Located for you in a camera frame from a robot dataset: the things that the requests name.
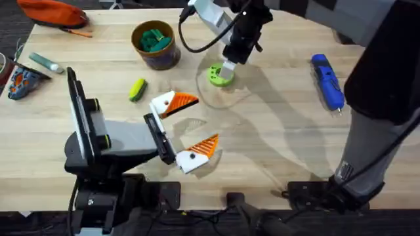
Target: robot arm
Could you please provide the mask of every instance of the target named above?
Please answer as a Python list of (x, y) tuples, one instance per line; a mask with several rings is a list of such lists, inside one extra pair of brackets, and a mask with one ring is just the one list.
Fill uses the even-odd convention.
[(369, 45), (395, 0), (264, 0), (273, 10), (284, 10), (323, 24), (355, 43)]

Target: black mount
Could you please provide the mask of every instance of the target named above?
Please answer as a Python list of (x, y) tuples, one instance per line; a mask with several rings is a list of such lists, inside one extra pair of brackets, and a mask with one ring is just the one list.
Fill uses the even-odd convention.
[(309, 236), (309, 232), (281, 221), (278, 215), (270, 210), (257, 209), (245, 202), (243, 193), (228, 193), (227, 206), (236, 208), (245, 222), (248, 236)]
[[(228, 0), (233, 13), (241, 11), (245, 1)], [(254, 46), (257, 51), (263, 48), (258, 44), (261, 29), (264, 24), (273, 20), (270, 9), (264, 5), (264, 1), (252, 1), (245, 9), (246, 15), (236, 22), (230, 44), (223, 50), (223, 56), (234, 63), (245, 64)]]
[(72, 228), (102, 228), (110, 234), (112, 228), (126, 222), (132, 209), (172, 210), (180, 206), (178, 182), (147, 182), (142, 174), (125, 174), (117, 180), (79, 183), (75, 200)]
[(72, 229), (80, 233), (82, 227), (102, 228), (102, 234), (110, 234), (112, 228), (126, 222), (134, 208), (142, 210), (175, 210), (180, 206), (179, 182), (147, 182), (143, 174), (124, 174), (125, 171), (160, 156), (168, 165), (175, 154), (168, 140), (159, 131), (152, 114), (144, 119), (157, 148), (150, 153), (132, 156), (102, 154), (101, 150), (112, 146), (109, 135), (96, 135), (91, 113), (100, 111), (97, 99), (86, 99), (83, 87), (75, 72), (68, 70), (68, 83), (76, 129), (64, 147), (67, 172), (77, 176), (73, 200)]
[(311, 210), (328, 210), (339, 214), (347, 211), (365, 213), (370, 209), (369, 201), (381, 192), (384, 185), (382, 183), (369, 195), (355, 197), (344, 187), (339, 187), (332, 176), (324, 182), (289, 182), (282, 197), (289, 201), (293, 210), (310, 207)]

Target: orange pouch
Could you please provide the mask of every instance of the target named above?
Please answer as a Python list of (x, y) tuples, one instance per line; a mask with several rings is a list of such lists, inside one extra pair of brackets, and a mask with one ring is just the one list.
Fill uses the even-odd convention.
[(17, 0), (26, 16), (36, 24), (56, 28), (79, 29), (88, 18), (81, 9), (53, 0)]

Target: wooden tabletop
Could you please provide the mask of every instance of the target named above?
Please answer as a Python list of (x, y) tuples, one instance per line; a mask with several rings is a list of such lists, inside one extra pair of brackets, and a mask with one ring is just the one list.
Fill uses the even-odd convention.
[[(350, 124), (350, 108), (331, 114), (320, 100), (310, 72), (310, 57), (324, 53), (341, 86), (363, 48), (342, 46), (330, 29), (284, 12), (273, 12), (260, 44), (244, 66), (238, 66), (228, 88), (209, 84), (205, 72), (221, 62), (223, 45), (192, 54), (177, 38), (182, 57), (167, 71), (146, 66), (131, 45), (131, 32), (143, 21), (163, 20), (177, 28), (180, 9), (88, 10), (93, 38), (35, 26), (19, 62), (52, 77), (28, 97), (0, 98), (0, 210), (66, 210), (75, 176), (64, 171), (64, 144), (74, 131), (66, 75), (32, 62), (39, 53), (71, 66), (87, 97), (98, 98), (109, 120), (144, 122), (150, 100), (170, 90), (199, 96), (200, 103), (164, 120), (178, 148), (214, 133), (219, 145), (209, 164), (191, 174), (155, 158), (131, 172), (150, 180), (179, 181), (181, 208), (216, 209), (229, 191), (244, 192), (262, 208), (289, 208), (278, 197), (288, 181), (331, 176), (338, 165)], [(198, 48), (214, 35), (197, 16), (183, 25), (186, 40)], [(128, 99), (138, 79), (149, 82), (136, 104)], [(414, 132), (387, 172), (373, 208), (420, 208), (420, 133)]]

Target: dark carpet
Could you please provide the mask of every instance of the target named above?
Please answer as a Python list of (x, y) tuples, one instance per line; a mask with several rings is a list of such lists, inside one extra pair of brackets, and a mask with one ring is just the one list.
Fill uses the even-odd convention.
[[(65, 0), (64, 2), (82, 9), (109, 7), (109, 5), (102, 6), (97, 0)], [(140, 3), (127, 3), (125, 7), (169, 8), (184, 5), (184, 0), (142, 0)], [(25, 42), (32, 27), (33, 23), (18, 8), (16, 0), (0, 1), (0, 52), (13, 56), (16, 51), (16, 42), (19, 38), (20, 42)], [(288, 210), (276, 212), (281, 216), (291, 213)], [(192, 220), (194, 219), (182, 216), (179, 212), (170, 212), (161, 217), (163, 222), (180, 224), (188, 224)], [(0, 213), (0, 235), (65, 235), (65, 221), (65, 212), (34, 212), (27, 218), (17, 212), (2, 212)], [(146, 235), (150, 222), (147, 216), (134, 217), (126, 227), (130, 230), (119, 231), (119, 235), (218, 235), (209, 222), (203, 222), (194, 227), (154, 224), (152, 230)], [(364, 216), (311, 212), (296, 218), (292, 224), (309, 229), (313, 235), (418, 236), (420, 235), (420, 211), (372, 210)], [(222, 215), (217, 224), (219, 236), (246, 235), (244, 230), (238, 230), (238, 226), (243, 226), (238, 213), (229, 212)]]

